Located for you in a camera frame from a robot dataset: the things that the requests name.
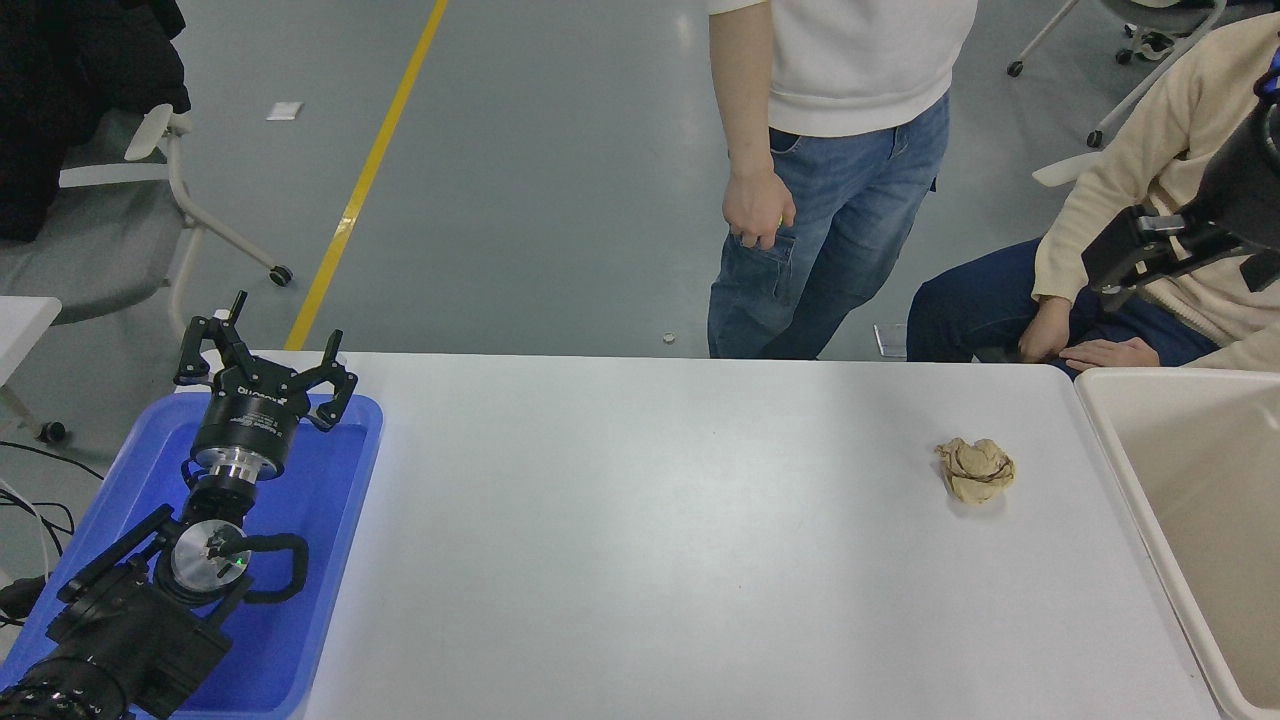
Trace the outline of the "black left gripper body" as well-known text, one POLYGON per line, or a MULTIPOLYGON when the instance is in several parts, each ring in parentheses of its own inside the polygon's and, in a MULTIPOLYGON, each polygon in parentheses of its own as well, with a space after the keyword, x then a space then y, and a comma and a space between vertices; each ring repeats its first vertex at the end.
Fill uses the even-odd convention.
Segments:
POLYGON ((303 414, 303 396, 282 388, 293 374, 283 365, 221 369, 189 456, 214 468, 239 451, 257 456, 265 473, 283 473, 303 414))

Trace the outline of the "person's hand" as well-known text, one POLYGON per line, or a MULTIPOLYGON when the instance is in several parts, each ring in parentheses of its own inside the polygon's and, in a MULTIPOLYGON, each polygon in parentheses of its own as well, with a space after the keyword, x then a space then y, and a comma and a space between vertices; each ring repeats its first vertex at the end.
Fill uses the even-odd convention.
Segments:
POLYGON ((731 169, 722 214, 732 238, 763 252, 777 245, 781 228, 794 224, 796 206, 772 168, 731 169))

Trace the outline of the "person's right hand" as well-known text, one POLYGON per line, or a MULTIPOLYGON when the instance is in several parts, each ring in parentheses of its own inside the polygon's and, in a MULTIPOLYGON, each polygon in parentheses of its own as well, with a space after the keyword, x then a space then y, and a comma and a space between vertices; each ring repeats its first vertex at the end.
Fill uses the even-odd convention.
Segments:
POLYGON ((1036 314, 1018 341, 1021 363, 1047 363, 1068 347, 1073 304, 1059 296, 1038 300, 1036 314))

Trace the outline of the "person's left hand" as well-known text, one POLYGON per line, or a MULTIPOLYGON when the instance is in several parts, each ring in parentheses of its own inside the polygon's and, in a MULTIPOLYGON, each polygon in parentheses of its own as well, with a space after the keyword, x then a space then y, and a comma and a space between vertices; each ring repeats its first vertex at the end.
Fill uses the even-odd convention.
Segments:
POLYGON ((1101 368, 1161 366, 1158 352, 1140 337, 1119 342, 1088 340, 1061 350, 1059 357, 1075 372, 1101 368))

